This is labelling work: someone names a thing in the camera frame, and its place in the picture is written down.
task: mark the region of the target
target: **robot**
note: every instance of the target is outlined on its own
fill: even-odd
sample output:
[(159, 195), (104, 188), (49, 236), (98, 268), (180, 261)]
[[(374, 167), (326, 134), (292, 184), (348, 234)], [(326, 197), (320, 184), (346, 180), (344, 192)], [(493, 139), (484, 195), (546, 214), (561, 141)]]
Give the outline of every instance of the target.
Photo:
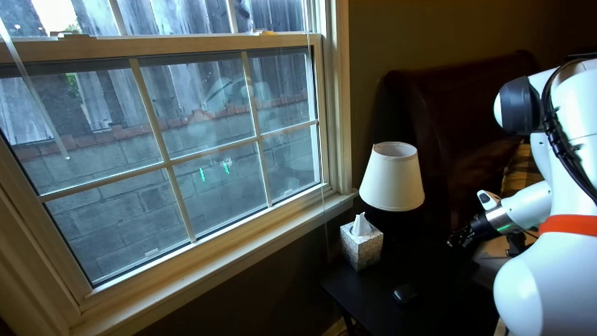
[(501, 317), (518, 336), (597, 333), (597, 59), (505, 83), (495, 119), (531, 136), (544, 180), (505, 199), (480, 190), (486, 214), (451, 244), (538, 225), (495, 277)]

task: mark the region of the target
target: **tissue box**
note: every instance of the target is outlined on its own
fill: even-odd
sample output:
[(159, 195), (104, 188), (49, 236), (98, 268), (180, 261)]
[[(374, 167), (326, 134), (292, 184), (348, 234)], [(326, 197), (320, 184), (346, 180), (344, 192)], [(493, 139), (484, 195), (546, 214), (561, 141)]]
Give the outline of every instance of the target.
[(385, 233), (372, 225), (367, 234), (354, 234), (355, 221), (340, 225), (340, 238), (344, 251), (355, 270), (363, 270), (381, 259), (381, 246), (385, 242)]

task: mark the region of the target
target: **white lamp shade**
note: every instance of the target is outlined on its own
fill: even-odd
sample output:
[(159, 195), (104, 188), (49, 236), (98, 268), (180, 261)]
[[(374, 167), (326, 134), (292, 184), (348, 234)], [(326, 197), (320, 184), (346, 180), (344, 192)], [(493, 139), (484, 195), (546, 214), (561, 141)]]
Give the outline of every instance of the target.
[(376, 143), (359, 193), (381, 210), (421, 206), (426, 192), (417, 147), (408, 141)]

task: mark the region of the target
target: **wall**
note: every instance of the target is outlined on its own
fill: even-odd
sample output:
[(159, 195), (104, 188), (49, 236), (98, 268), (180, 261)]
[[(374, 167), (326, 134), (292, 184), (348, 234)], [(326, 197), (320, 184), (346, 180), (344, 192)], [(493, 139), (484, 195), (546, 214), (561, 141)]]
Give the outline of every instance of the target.
[(318, 336), (340, 315), (320, 277), (331, 249), (320, 227), (141, 332)]
[(542, 61), (597, 44), (597, 1), (579, 0), (354, 0), (352, 81), (355, 184), (372, 147), (378, 85), (391, 68), (460, 63), (518, 48)]

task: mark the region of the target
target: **white window frame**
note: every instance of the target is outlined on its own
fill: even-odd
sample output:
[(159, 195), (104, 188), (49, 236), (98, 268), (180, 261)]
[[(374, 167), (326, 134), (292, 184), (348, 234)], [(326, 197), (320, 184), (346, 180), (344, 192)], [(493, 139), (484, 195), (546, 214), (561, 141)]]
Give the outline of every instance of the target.
[[(348, 1), (320, 3), (322, 33), (212, 35), (204, 50), (253, 50), (283, 44), (314, 46), (318, 68), (318, 109), (327, 137), (322, 139), (327, 184), (296, 195), (262, 214), (223, 229), (156, 262), (145, 264), (120, 283), (90, 287), (76, 262), (55, 262), (49, 255), (74, 259), (49, 221), (7, 143), (0, 145), (0, 313), (18, 333), (102, 333), (135, 332), (187, 304), (199, 294), (240, 274), (311, 229), (324, 225), (354, 205), (352, 175), (352, 104), (350, 104), (350, 12)], [(139, 53), (156, 44), (169, 52), (193, 52), (191, 37), (68, 38), (23, 40), (25, 61)], [(12, 61), (0, 52), (0, 63)]]

